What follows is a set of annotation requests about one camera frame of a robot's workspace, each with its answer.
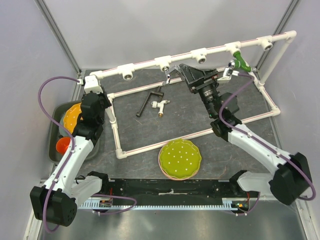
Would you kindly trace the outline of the chrome metal faucet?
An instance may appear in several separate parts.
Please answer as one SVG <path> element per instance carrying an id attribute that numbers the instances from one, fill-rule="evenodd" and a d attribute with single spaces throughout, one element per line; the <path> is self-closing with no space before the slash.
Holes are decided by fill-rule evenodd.
<path id="1" fill-rule="evenodd" d="M 173 79 L 181 77 L 181 68 L 177 64 L 171 67 L 165 66 L 162 70 L 165 75 L 165 80 L 163 81 L 162 86 L 169 85 Z"/>

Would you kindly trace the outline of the white PVC pipe frame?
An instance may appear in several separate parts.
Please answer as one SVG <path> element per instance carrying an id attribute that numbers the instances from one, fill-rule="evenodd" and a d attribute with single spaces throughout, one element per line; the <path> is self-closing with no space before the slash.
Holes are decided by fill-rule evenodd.
<path id="1" fill-rule="evenodd" d="M 265 85 L 265 82 L 267 81 L 268 77 L 272 73 L 273 69 L 275 68 L 275 66 L 277 65 L 277 63 L 279 62 L 279 60 L 281 59 L 281 57 L 283 56 L 285 51 L 287 50 L 288 46 L 290 45 L 290 43 L 292 43 L 294 41 L 296 36 L 297 36 L 297 32 L 295 30 L 291 30 L 291 31 L 286 31 L 281 34 L 261 36 L 261 37 L 255 38 L 255 39 L 245 40 L 245 41 L 235 41 L 235 42 L 225 43 L 224 45 L 214 46 L 214 47 L 209 47 L 209 48 L 204 47 L 204 48 L 191 50 L 186 53 L 176 54 L 173 56 L 167 55 L 167 56 L 157 57 L 153 60 L 147 60 L 147 61 L 138 62 L 138 63 L 129 63 L 129 64 L 125 64 L 125 65 L 120 65 L 115 68 L 111 68 L 111 69 L 107 69 L 107 70 L 93 71 L 89 75 L 94 75 L 98 79 L 98 81 L 102 80 L 103 78 L 115 76 L 115 75 L 122 75 L 122 78 L 124 80 L 128 80 L 128 79 L 131 80 L 133 78 L 133 72 L 135 72 L 137 70 L 147 69 L 147 68 L 151 68 L 151 67 L 159 67 L 159 69 L 163 70 L 163 68 L 166 68 L 166 67 L 168 68 L 170 66 L 169 64 L 172 64 L 174 62 L 184 61 L 184 60 L 188 60 L 188 59 L 195 59 L 197 62 L 199 62 L 203 59 L 203 57 L 204 57 L 204 60 L 206 60 L 207 55 L 217 54 L 217 53 L 222 53 L 222 52 L 228 52 L 233 56 L 233 54 L 236 51 L 239 52 L 241 48 L 252 47 L 252 46 L 261 46 L 263 48 L 263 50 L 270 49 L 270 45 L 272 43 L 283 40 L 284 44 L 283 44 L 282 48 L 280 49 L 280 52 L 276 55 L 274 60 L 271 62 L 270 66 L 268 67 L 266 73 L 263 75 L 262 79 L 258 80 L 258 78 L 256 77 L 256 75 L 254 73 L 250 73 L 251 76 L 254 76 L 254 84 L 255 84 L 256 88 L 262 94 L 263 98 L 266 100 L 266 102 L 269 105 L 269 107 L 271 108 L 271 110 L 268 112 L 262 113 L 262 114 L 254 115 L 254 116 L 243 119 L 242 122 L 244 124 L 247 124 L 247 123 L 255 122 L 258 120 L 266 119 L 269 117 L 275 117 L 281 113 L 278 106 L 274 103 L 274 101 L 272 100 L 272 98 L 270 97 L 268 92 L 266 91 L 264 85 Z M 149 89 L 153 89 L 153 88 L 159 87 L 161 85 L 162 85 L 162 82 L 152 83 L 149 85 L 140 86 L 140 87 L 132 88 L 129 90 L 124 90 L 121 92 L 109 93 L 107 96 L 108 96 L 109 100 L 112 102 L 113 99 L 115 99 L 115 98 L 119 98 L 122 96 L 142 92 L 142 91 L 149 90 Z M 147 151 L 161 148 L 167 142 L 169 142 L 173 139 L 176 139 L 176 138 L 173 138 L 170 140 L 157 142 L 157 143 L 154 143 L 151 145 L 139 147 L 139 148 L 132 149 L 129 151 L 124 151 L 124 150 L 122 150 L 122 147 L 121 147 L 117 119 L 111 120 L 110 124 L 111 124 L 114 142 L 115 142 L 115 154 L 116 154 L 116 158 L 119 160 L 127 158 L 129 156 L 133 156 L 133 155 L 137 155 L 140 153 L 144 153 Z M 205 135 L 208 135 L 211 133 L 213 133 L 213 131 L 209 128 L 206 130 L 187 134 L 187 135 L 180 136 L 177 138 L 190 140 L 190 139 L 205 136 Z"/>

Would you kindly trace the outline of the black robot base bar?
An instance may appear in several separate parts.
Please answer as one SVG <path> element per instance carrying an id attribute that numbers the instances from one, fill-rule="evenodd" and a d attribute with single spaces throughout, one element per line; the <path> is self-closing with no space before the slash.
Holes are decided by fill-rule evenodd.
<path id="1" fill-rule="evenodd" d="M 244 191 L 236 185 L 234 179 L 147 179 L 147 178 L 102 178 L 101 190 L 98 195 L 122 196 L 135 198 L 138 203 L 148 197 L 182 195 L 187 198 L 243 198 L 251 199 L 258 196 L 256 191 Z"/>

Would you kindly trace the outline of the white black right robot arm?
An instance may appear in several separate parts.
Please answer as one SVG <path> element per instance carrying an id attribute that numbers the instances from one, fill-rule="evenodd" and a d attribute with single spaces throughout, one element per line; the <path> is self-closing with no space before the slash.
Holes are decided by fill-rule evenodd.
<path id="1" fill-rule="evenodd" d="M 307 158 L 300 152 L 291 154 L 272 145 L 235 116 L 239 111 L 237 95 L 254 81 L 253 75 L 245 74 L 249 81 L 234 93 L 220 93 L 217 69 L 199 69 L 181 63 L 177 71 L 189 91 L 199 94 L 213 120 L 210 125 L 214 134 L 241 148 L 268 170 L 268 173 L 239 171 L 235 181 L 229 184 L 233 196 L 240 197 L 245 192 L 271 194 L 285 205 L 297 199 L 312 201 L 316 198 Z"/>

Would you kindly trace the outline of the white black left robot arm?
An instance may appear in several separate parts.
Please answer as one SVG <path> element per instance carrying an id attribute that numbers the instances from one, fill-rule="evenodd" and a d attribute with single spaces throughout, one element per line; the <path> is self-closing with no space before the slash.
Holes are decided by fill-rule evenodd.
<path id="1" fill-rule="evenodd" d="M 78 207 L 94 194 L 106 196 L 110 191 L 107 175 L 91 172 L 81 183 L 74 180 L 104 130 L 105 110 L 111 107 L 107 95 L 86 93 L 81 99 L 81 114 L 72 133 L 70 144 L 54 172 L 43 186 L 30 192 L 37 220 L 67 227 L 74 220 Z"/>

